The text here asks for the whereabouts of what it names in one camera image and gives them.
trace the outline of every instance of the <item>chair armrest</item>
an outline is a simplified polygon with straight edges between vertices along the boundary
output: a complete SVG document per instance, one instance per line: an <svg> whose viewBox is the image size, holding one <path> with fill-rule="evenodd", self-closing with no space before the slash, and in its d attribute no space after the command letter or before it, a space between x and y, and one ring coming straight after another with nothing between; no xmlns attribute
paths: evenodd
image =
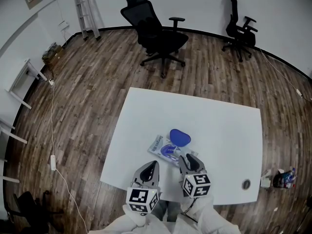
<svg viewBox="0 0 312 234"><path fill-rule="evenodd" d="M257 29L255 29L255 28L253 28L253 27L251 27L251 26L249 26L249 25L246 25L245 27L246 27L249 31L253 30L253 31L255 31L255 32L258 32Z"/></svg>
<svg viewBox="0 0 312 234"><path fill-rule="evenodd" d="M177 22L178 22L178 21L185 21L184 18L169 18L169 20L174 21L174 32L176 32Z"/></svg>
<svg viewBox="0 0 312 234"><path fill-rule="evenodd" d="M253 22L257 22L256 20L250 18L250 17L245 17L247 19L247 21L253 21Z"/></svg>
<svg viewBox="0 0 312 234"><path fill-rule="evenodd" d="M184 18L169 18L169 20L172 20L172 21L185 21Z"/></svg>

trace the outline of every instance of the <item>wooden floor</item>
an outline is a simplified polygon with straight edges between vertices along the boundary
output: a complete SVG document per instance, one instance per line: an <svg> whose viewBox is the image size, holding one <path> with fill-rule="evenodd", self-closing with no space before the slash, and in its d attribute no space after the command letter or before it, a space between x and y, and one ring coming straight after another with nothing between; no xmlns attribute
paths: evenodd
<svg viewBox="0 0 312 234"><path fill-rule="evenodd" d="M186 66L168 61L166 79L159 77L161 60L145 67L139 65L146 55L134 30L102 32L99 41L90 37L84 42L81 35L77 36L54 67L57 167L77 200L87 228L102 229L123 214L125 192L99 179L128 89L138 87L259 108L262 171L272 169L276 173L278 168L294 166L298 172L296 187L260 188L257 202L218 206L216 210L237 224L242 233L271 233L275 226L281 226L279 232L292 234L306 212L305 200L312 192L312 103L300 98L260 52L251 50L252 58L245 55L243 58L248 61L240 63L234 51L221 51L222 40L186 34L189 40L176 54L185 59ZM305 77L273 58L269 60L306 98L312 97L312 86ZM51 77L48 70L45 74ZM16 210L13 193L30 191L41 198L49 190L49 208L65 211L63 217L55 217L55 222L63 224L67 234L84 234L83 222L64 181L50 169L52 93L48 82L40 82L27 98L33 109L22 109L15 134L27 139L28 144L12 141L8 147L5 173L18 178L20 184L7 182L5 197L9 207ZM18 230L27 226L21 217L15 217L15 222Z"/></svg>

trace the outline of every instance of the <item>cardboard box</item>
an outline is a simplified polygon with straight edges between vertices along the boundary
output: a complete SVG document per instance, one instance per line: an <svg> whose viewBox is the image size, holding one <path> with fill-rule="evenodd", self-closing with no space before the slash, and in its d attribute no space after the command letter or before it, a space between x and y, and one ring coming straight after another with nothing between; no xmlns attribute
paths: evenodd
<svg viewBox="0 0 312 234"><path fill-rule="evenodd" d="M51 60L46 64L49 65L50 67L54 66L63 55L64 55L64 50L61 48L61 50L58 53L54 54Z"/></svg>
<svg viewBox="0 0 312 234"><path fill-rule="evenodd" d="M62 50L62 47L58 45L53 52L50 52L47 56L43 56L42 60L45 64L49 64L52 60L52 58L58 54Z"/></svg>

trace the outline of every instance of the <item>blue plastic lid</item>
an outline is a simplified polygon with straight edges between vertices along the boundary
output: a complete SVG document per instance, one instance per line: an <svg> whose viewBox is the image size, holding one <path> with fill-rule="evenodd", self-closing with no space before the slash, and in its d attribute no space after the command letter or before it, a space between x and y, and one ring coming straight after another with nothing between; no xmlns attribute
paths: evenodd
<svg viewBox="0 0 312 234"><path fill-rule="evenodd" d="M170 131L170 140L174 145L183 147L191 142L191 137L178 129L172 129Z"/></svg>

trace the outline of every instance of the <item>white table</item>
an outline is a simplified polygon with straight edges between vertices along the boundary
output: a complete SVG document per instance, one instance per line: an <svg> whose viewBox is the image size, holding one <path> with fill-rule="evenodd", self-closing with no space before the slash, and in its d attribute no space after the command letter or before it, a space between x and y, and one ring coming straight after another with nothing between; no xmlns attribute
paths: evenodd
<svg viewBox="0 0 312 234"><path fill-rule="evenodd" d="M192 138L211 180L215 205L257 200L262 165L260 110L211 99L130 88L108 150L101 181L126 190L134 172L157 160L161 199L181 201L179 169L148 153L158 134L177 128ZM249 189L242 182L249 179Z"/></svg>
<svg viewBox="0 0 312 234"><path fill-rule="evenodd" d="M31 109L32 107L28 105L25 101L23 101L22 98L20 98L17 94L13 92L13 88L16 86L22 75L24 75L27 70L32 73L36 79L39 79L37 75L40 75L43 80L47 81L47 78L34 68L34 66L31 64L30 59L26 59L23 62L17 64L15 67L11 67L9 69L9 73L7 74L4 89L10 93L11 96L13 96L16 100L18 100L21 104Z"/></svg>

